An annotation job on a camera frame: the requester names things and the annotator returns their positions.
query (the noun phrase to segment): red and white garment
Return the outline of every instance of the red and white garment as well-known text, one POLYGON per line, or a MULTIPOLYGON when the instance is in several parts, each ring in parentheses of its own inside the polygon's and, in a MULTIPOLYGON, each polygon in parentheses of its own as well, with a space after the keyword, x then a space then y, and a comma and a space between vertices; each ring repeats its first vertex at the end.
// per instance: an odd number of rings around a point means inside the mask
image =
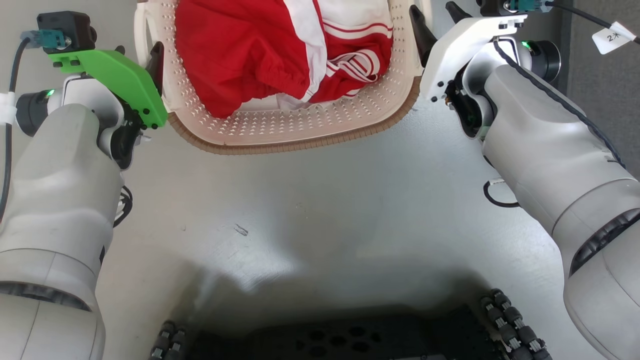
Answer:
POLYGON ((216 117, 275 94, 287 109, 352 97, 390 62, 386 0, 180 0, 175 16, 183 66, 216 117))

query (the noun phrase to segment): white plastic basket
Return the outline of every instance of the white plastic basket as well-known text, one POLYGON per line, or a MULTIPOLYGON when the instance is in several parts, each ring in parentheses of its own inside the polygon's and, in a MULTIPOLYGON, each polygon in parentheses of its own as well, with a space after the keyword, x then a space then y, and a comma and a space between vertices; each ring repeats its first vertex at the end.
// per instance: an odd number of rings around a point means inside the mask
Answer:
POLYGON ((179 0, 138 3, 135 42, 138 62, 148 62, 150 46, 164 44, 163 101, 170 123, 193 145, 219 154, 257 154, 307 149, 343 142, 388 129, 411 109, 419 94, 420 66, 409 6, 389 0, 394 46, 388 72, 353 99, 329 107, 280 111, 274 102, 249 102, 227 119, 209 114, 200 102, 175 49, 175 9, 179 0))

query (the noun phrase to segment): label tag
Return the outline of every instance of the label tag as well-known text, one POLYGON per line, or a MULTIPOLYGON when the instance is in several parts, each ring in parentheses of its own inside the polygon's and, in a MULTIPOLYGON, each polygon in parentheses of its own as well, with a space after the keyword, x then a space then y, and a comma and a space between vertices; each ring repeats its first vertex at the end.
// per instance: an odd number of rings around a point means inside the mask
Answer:
POLYGON ((636 36, 616 21, 611 26, 611 29, 603 29, 593 34, 592 38, 600 54, 604 55, 633 41, 636 36))

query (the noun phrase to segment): black cable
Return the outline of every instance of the black cable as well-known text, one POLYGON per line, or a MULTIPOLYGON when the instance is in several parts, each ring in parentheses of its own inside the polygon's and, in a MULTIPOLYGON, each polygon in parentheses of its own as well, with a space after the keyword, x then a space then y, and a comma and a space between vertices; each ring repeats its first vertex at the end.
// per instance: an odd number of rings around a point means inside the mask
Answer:
POLYGON ((129 216, 131 213, 131 209, 133 208, 133 194, 129 190, 128 187, 123 186, 122 189, 125 191, 124 193, 120 193, 121 201, 124 204, 124 208, 122 209, 122 215, 119 218, 115 219, 113 222, 113 227, 120 225, 120 223, 129 216))
POLYGON ((589 20, 591 22, 595 22, 596 24, 598 24, 598 25, 600 25, 600 26, 602 26, 604 28, 607 28, 607 29, 611 28, 611 26, 612 26, 612 24, 610 22, 606 22, 606 21, 604 21, 604 20, 602 20, 602 19, 600 19, 598 17, 595 17, 595 16, 593 16, 591 14, 588 14, 586 12, 583 12, 582 10, 576 9, 576 8, 574 8, 572 6, 556 4, 556 3, 553 3, 552 1, 547 1, 545 3, 545 5, 553 7, 553 8, 566 10, 568 12, 572 12, 575 15, 578 15, 579 17, 583 17, 583 18, 585 18, 585 19, 587 19, 587 20, 589 20))
POLYGON ((18 46, 13 58, 13 67, 11 68, 11 80, 9 80, 9 92, 15 92, 15 86, 18 83, 18 70, 20 69, 20 59, 22 59, 22 53, 27 44, 31 41, 30 38, 25 38, 18 46))
POLYGON ((555 92, 551 91, 551 89, 547 88, 545 85, 540 83, 530 73, 526 72, 523 68, 521 68, 515 61, 513 61, 512 58, 509 57, 509 55, 507 55, 500 48, 500 46, 498 45, 497 38, 493 40, 493 46, 495 47, 495 50, 500 54, 502 59, 504 59, 504 61, 506 61, 507 64, 509 64, 509 66, 513 67, 520 75, 528 79, 536 88, 544 91, 545 94, 547 94, 551 99, 553 99, 555 102, 558 102, 560 105, 562 105, 565 108, 565 110, 574 114, 581 122, 587 125, 587 127, 604 142, 604 144, 611 151, 611 154, 613 155, 614 158, 616 158, 616 161, 620 164, 620 166, 622 166, 623 168, 627 168, 625 164, 622 162, 620 155, 618 154, 616 148, 613 146, 609 138, 606 135, 604 135, 604 133, 598 128, 598 126, 596 126, 596 124, 594 124, 591 120, 589 120, 586 116, 584 116, 578 109, 574 108, 571 104, 566 102, 562 97, 558 96, 555 92))
POLYGON ((491 202, 493 205, 500 206, 501 208, 519 208, 520 207, 520 204, 517 203, 517 202, 506 203, 506 202, 499 202, 499 201, 495 200, 489 194, 489 187, 490 186, 491 186, 491 182, 490 181, 487 181, 486 184, 484 184, 484 187, 483 187, 484 197, 486 197, 486 199, 489 200, 489 202, 491 202))
POLYGON ((6 210, 6 202, 9 199, 9 186, 11 185, 11 158, 12 158, 12 126, 7 124, 4 127, 5 145, 4 145, 4 181, 2 188, 2 197, 0 197, 0 222, 4 218, 6 210))
MULTIPOLYGON (((9 92, 15 92, 15 87, 18 83, 18 70, 20 69, 22 53, 24 52, 24 49, 27 47, 27 44, 30 41, 30 38, 25 38, 24 40, 22 40, 15 52, 15 57, 13 58, 13 66, 11 67, 11 78, 9 80, 9 92)), ((4 218, 6 203, 9 199, 9 187, 11 186, 11 167, 13 158, 13 127, 11 124, 6 124, 4 126, 4 137, 4 181, 2 195, 0 195, 0 222, 2 222, 2 219, 4 218)))

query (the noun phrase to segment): scuff mark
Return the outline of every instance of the scuff mark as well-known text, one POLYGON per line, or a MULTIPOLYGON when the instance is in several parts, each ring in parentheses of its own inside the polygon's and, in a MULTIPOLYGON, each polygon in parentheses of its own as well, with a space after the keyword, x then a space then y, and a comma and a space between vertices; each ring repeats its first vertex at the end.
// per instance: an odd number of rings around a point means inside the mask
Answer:
POLYGON ((229 257, 227 258, 227 260, 231 259, 232 257, 236 256, 236 254, 240 252, 240 250, 236 250, 233 254, 229 255, 229 257))
POLYGON ((242 226, 240 226, 240 225, 238 225, 238 224, 236 224, 236 227, 234 227, 234 230, 235 230, 238 234, 240 234, 240 235, 242 235, 242 236, 247 236, 247 235, 249 235, 249 231, 247 231, 247 229, 245 229, 244 227, 242 227, 242 226))

